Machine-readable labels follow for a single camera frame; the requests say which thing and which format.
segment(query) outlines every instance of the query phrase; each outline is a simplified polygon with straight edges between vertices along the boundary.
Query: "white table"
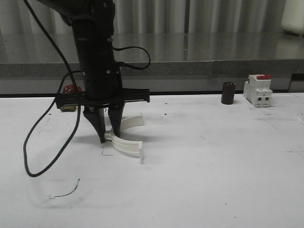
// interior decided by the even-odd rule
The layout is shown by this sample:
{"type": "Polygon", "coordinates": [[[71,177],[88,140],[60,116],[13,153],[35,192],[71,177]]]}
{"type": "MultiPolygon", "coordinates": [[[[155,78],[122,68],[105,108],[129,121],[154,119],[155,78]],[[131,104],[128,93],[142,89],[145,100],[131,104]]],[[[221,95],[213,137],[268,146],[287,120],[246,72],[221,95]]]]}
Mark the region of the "white table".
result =
{"type": "MultiPolygon", "coordinates": [[[[302,228],[304,94],[273,94],[254,108],[242,95],[152,96],[129,103],[145,125],[122,133],[142,140],[144,164],[100,144],[82,116],[55,165],[26,175],[24,139],[51,98],[0,99],[0,227],[302,228]],[[66,197],[80,178],[78,188],[66,197]]],[[[28,144],[32,172],[44,168],[71,133],[76,113],[56,108],[28,144]]]]}

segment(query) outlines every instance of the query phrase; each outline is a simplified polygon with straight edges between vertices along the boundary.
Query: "corrugated metal wall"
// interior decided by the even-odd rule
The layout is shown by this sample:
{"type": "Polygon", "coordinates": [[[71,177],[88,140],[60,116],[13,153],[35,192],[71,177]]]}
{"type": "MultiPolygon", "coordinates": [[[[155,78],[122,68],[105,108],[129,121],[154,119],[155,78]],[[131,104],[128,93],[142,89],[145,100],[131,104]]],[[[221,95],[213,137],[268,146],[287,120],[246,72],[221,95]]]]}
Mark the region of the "corrugated metal wall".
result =
{"type": "MultiPolygon", "coordinates": [[[[50,33],[71,33],[59,14],[28,0],[50,33]]],[[[114,0],[115,33],[281,31],[285,0],[114,0]]],[[[0,0],[2,34],[41,33],[23,0],[0,0]]]]}

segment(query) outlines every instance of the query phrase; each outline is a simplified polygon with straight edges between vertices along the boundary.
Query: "black wire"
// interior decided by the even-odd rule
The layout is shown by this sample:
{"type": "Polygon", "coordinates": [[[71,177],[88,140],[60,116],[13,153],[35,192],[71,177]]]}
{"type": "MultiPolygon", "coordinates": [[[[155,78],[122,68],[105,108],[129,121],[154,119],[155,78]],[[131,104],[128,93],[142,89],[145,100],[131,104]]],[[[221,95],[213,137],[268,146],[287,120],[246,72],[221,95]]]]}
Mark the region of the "black wire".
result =
{"type": "Polygon", "coordinates": [[[123,48],[116,48],[116,47],[113,47],[113,46],[112,46],[112,48],[113,48],[115,51],[123,51],[123,50],[131,49],[131,48],[138,48],[138,49],[143,50],[143,51],[148,55],[149,62],[148,62],[148,64],[147,64],[146,66],[144,66],[144,67],[133,66],[133,65],[127,64],[127,63],[125,63],[125,62],[117,62],[117,63],[119,64],[120,67],[124,67],[124,66],[125,66],[125,67],[129,67],[129,68],[132,68],[132,69],[135,69],[135,70],[144,70],[144,69],[147,69],[147,68],[150,66],[150,63],[151,63],[150,54],[149,54],[149,52],[148,52],[146,49],[144,49],[144,48],[142,48],[142,47],[130,46],[130,47],[125,47],[125,48],[124,48],[124,47],[123,47],[123,48]]]}
{"type": "Polygon", "coordinates": [[[38,19],[37,15],[35,14],[34,10],[32,9],[31,5],[28,3],[27,0],[23,0],[24,3],[26,4],[27,8],[29,9],[30,13],[32,14],[34,20],[37,22],[37,24],[39,25],[39,27],[41,28],[41,30],[43,31],[43,33],[46,35],[46,37],[48,38],[48,40],[51,42],[51,44],[53,45],[53,47],[55,48],[55,50],[57,51],[57,53],[60,55],[60,57],[62,58],[63,62],[65,63],[65,66],[68,70],[68,73],[63,77],[63,79],[61,80],[61,83],[60,83],[60,86],[59,86],[59,89],[57,91],[57,94],[53,100],[53,102],[51,103],[50,107],[43,113],[43,115],[35,122],[35,124],[32,126],[32,128],[30,129],[25,141],[24,141],[24,144],[23,144],[23,154],[24,154],[24,166],[25,166],[25,170],[27,172],[27,174],[30,176],[30,177],[38,177],[40,176],[41,174],[45,173],[49,168],[52,167],[52,165],[57,161],[57,159],[60,157],[60,155],[62,154],[62,152],[64,151],[64,149],[67,147],[67,145],[70,143],[70,141],[72,140],[72,138],[74,137],[77,129],[78,129],[78,126],[79,126],[79,122],[80,122],[80,111],[81,111],[81,103],[80,103],[80,94],[79,94],[79,91],[78,91],[78,88],[77,88],[77,84],[76,84],[76,81],[74,79],[74,76],[73,76],[73,72],[71,70],[71,67],[69,66],[68,62],[67,62],[67,59],[65,58],[65,56],[62,54],[62,52],[60,51],[59,47],[56,45],[56,43],[53,41],[52,37],[49,35],[49,33],[47,32],[47,30],[43,27],[43,25],[41,24],[40,20],[38,19]],[[72,80],[72,83],[74,85],[74,89],[76,91],[76,97],[77,97],[77,107],[78,107],[78,110],[77,110],[77,118],[76,118],[76,123],[75,123],[75,127],[72,131],[72,133],[70,134],[70,136],[68,137],[68,139],[66,140],[66,142],[64,143],[64,145],[61,147],[61,149],[59,150],[59,152],[57,153],[57,155],[55,156],[55,158],[50,162],[49,165],[47,165],[47,167],[45,167],[43,170],[41,170],[40,172],[38,173],[31,173],[29,171],[29,166],[28,166],[28,157],[27,157],[27,150],[26,150],[26,147],[27,147],[27,143],[28,143],[28,140],[29,140],[29,137],[31,136],[32,132],[34,131],[34,129],[36,128],[36,126],[38,125],[38,123],[43,119],[43,117],[49,112],[49,110],[53,107],[54,103],[56,102],[56,99],[58,98],[59,94],[60,94],[60,90],[61,90],[61,87],[63,85],[63,82],[65,80],[65,78],[70,75],[70,78],[72,80]]]}

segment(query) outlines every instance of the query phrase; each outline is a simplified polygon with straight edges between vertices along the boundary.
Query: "red object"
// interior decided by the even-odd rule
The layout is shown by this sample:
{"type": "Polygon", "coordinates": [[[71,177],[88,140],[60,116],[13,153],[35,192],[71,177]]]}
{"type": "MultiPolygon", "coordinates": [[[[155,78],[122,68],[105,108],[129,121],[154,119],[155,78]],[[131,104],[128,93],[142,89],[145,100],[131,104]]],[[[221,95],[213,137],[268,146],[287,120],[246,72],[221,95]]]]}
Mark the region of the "red object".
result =
{"type": "Polygon", "coordinates": [[[266,79],[271,79],[271,76],[270,75],[259,75],[259,76],[256,76],[256,78],[259,80],[266,80],[266,79]]]}
{"type": "MultiPolygon", "coordinates": [[[[82,92],[82,89],[80,86],[77,86],[77,88],[78,88],[79,92],[82,92]]],[[[63,87],[62,93],[63,94],[74,94],[75,93],[74,85],[73,84],[66,85],[65,87],[63,87]]]]}

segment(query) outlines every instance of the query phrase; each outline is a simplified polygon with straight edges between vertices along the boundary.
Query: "white bottle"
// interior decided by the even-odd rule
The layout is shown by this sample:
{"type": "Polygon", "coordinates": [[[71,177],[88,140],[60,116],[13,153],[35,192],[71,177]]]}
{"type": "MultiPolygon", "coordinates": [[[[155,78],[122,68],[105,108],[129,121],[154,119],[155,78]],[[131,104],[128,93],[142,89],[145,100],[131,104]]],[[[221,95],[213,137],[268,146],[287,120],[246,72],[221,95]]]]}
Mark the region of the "white bottle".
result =
{"type": "Polygon", "coordinates": [[[286,0],[281,28],[286,32],[304,35],[304,0],[286,0]]]}

